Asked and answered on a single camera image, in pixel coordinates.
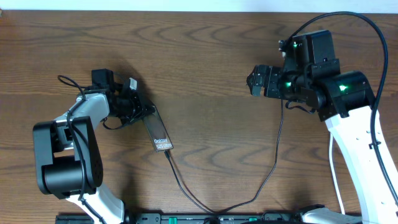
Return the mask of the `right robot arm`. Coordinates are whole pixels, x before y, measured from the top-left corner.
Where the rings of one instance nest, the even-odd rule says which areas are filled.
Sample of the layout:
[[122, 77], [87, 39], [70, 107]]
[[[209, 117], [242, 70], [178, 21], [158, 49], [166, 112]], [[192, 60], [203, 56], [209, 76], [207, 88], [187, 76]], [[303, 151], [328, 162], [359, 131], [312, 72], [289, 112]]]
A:
[[256, 65], [247, 84], [253, 96], [305, 103], [316, 111], [343, 154], [359, 199], [363, 223], [397, 223], [397, 202], [380, 165], [394, 187], [397, 169], [375, 121], [377, 149], [371, 145], [374, 93], [365, 74], [341, 73], [331, 32], [296, 35], [284, 53], [283, 67]]

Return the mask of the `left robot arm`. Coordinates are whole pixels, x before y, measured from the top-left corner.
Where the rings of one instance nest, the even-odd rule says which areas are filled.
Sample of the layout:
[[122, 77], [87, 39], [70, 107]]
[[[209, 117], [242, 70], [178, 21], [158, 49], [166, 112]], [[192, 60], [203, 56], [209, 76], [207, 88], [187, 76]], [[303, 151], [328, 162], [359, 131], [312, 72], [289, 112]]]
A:
[[126, 204], [103, 182], [95, 129], [110, 116], [120, 119], [121, 127], [134, 124], [153, 109], [139, 92], [137, 80], [118, 83], [108, 69], [93, 70], [90, 86], [64, 75], [57, 78], [79, 93], [64, 114], [32, 129], [39, 190], [74, 203], [94, 223], [135, 223]]

